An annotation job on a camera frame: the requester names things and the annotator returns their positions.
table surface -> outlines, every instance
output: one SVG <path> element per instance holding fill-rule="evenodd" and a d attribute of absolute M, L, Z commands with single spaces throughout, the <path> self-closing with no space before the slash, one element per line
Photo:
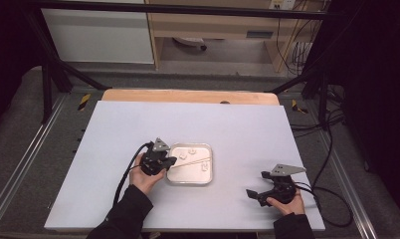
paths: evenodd
<path fill-rule="evenodd" d="M 260 207 L 246 189 L 270 190 L 261 171 L 277 163 L 302 166 L 283 107 L 105 101 L 96 106 L 45 227 L 82 231 L 98 226 L 130 158 L 158 136 L 169 145 L 209 144 L 213 179 L 203 186 L 158 182 L 149 194 L 154 208 L 144 221 L 145 231 L 273 229 L 281 214 Z M 293 179 L 309 183 L 305 173 Z M 302 195 L 311 228 L 324 230 L 312 196 Z"/>
<path fill-rule="evenodd" d="M 243 105 L 279 105 L 277 96 L 270 93 L 181 90 L 111 89 L 104 92 L 101 100 L 117 102 L 174 102 L 213 104 L 227 102 L 230 104 Z"/>

metal bracket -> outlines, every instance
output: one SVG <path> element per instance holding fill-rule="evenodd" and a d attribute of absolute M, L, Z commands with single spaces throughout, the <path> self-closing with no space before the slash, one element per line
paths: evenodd
<path fill-rule="evenodd" d="M 166 151 L 169 150 L 170 147 L 159 137 L 156 139 L 156 142 L 153 145 L 153 151 Z"/>
<path fill-rule="evenodd" d="M 271 171 L 271 176 L 289 176 L 300 172 L 305 172 L 304 167 L 277 164 Z"/>

human hand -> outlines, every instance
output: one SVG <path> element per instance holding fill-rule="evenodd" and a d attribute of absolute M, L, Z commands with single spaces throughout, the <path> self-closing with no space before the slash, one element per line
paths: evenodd
<path fill-rule="evenodd" d="M 294 213 L 295 215 L 305 214 L 304 202 L 302 201 L 301 193 L 298 188 L 294 199 L 288 204 L 283 204 L 273 197 L 268 197 L 266 201 L 272 206 L 278 208 L 284 216 L 291 213 Z"/>
<path fill-rule="evenodd" d="M 143 156 L 142 154 L 139 154 L 137 158 L 135 159 L 135 165 L 140 165 L 141 162 L 141 157 Z M 156 175 L 146 175 L 139 166 L 135 167 L 132 169 L 132 171 L 129 173 L 129 183 L 133 184 L 136 186 L 140 191 L 142 191 L 144 194 L 148 194 L 150 190 L 153 188 L 154 184 L 159 181 L 160 179 L 163 178 L 165 175 L 165 169 L 162 169 L 159 173 Z"/>

white tray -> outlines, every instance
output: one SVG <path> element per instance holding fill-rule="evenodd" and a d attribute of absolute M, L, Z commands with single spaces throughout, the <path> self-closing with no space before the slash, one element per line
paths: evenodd
<path fill-rule="evenodd" d="M 212 149 L 205 143 L 175 143 L 169 155 L 177 158 L 166 173 L 180 185 L 204 185 L 212 181 Z"/>

black sleeve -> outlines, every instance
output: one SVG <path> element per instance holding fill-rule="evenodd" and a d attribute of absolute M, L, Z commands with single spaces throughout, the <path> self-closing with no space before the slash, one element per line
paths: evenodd
<path fill-rule="evenodd" d="M 147 196 L 136 186 L 130 185 L 104 222 L 91 231 L 88 239 L 136 239 L 151 208 L 153 205 Z"/>
<path fill-rule="evenodd" d="M 293 213 L 274 222 L 277 239 L 313 239 L 311 227 L 305 215 Z"/>

